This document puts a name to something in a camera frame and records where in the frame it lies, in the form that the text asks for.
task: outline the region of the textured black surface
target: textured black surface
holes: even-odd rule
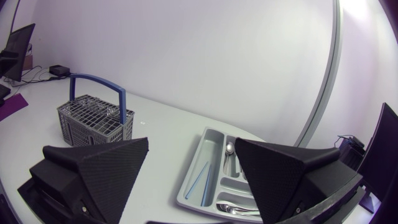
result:
[[[21,197],[25,200],[26,204],[36,214],[37,218],[42,223],[51,224],[105,224],[91,216],[87,216],[81,213],[70,214],[67,212],[60,215],[59,210],[54,207],[49,207],[45,198],[42,197],[37,191],[37,186],[33,179],[29,179],[26,183],[18,188],[18,192]]]
[[[357,172],[341,161],[325,165],[321,169],[306,174],[306,178],[314,183],[326,197],[334,194],[343,184],[350,181]]]
[[[107,223],[119,223],[147,152],[147,138],[84,147],[43,148],[46,160],[81,175]]]
[[[281,218],[304,173],[340,156],[338,149],[299,149],[240,138],[235,148],[264,223]]]
[[[358,187],[362,176],[357,174],[332,196],[316,206],[277,224],[341,223],[361,200],[364,191]]]

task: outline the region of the white table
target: white table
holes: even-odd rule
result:
[[[29,106],[0,122],[0,178],[22,222],[40,223],[17,189],[31,178],[29,168],[44,158],[44,145],[69,147],[63,141],[56,110],[68,100],[69,80],[30,84],[23,86],[19,92]],[[84,94],[118,104],[116,92],[95,82],[77,79],[76,96]],[[209,126],[242,138],[262,140],[232,125],[133,94],[126,94],[126,99],[127,109],[136,112],[133,138],[148,137],[149,152],[127,201],[121,223],[145,223],[149,220],[174,223],[225,221],[176,204],[178,191],[202,132]],[[357,206],[346,223],[356,223],[358,217],[363,221],[364,212],[361,209],[364,210]]]

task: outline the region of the blue handle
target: blue handle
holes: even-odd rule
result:
[[[94,75],[88,74],[73,74],[70,75],[70,89],[69,89],[69,100],[75,100],[75,88],[76,88],[76,78],[85,78],[94,82],[98,82],[104,86],[111,88],[112,90],[119,93],[119,111],[120,111],[120,123],[126,123],[126,91],[118,86],[117,84],[108,81],[104,78],[96,77]]]

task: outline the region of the small black box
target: small black box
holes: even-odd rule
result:
[[[58,77],[65,77],[70,75],[70,69],[61,65],[50,66],[49,72]]]

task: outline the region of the computer monitor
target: computer monitor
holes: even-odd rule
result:
[[[34,27],[35,24],[31,24],[10,34],[4,52],[17,53],[18,55],[15,65],[3,73],[4,77],[10,78],[11,80],[15,80],[17,82],[21,81],[25,55]]]
[[[17,63],[17,54],[5,52],[3,49],[10,36],[18,5],[19,0],[0,0],[0,78]],[[9,88],[0,85],[0,106],[9,93]]]
[[[370,192],[380,201],[385,199],[397,163],[398,116],[387,103],[383,103],[376,130],[358,169],[366,186],[366,195],[359,204],[371,213],[374,211]]]

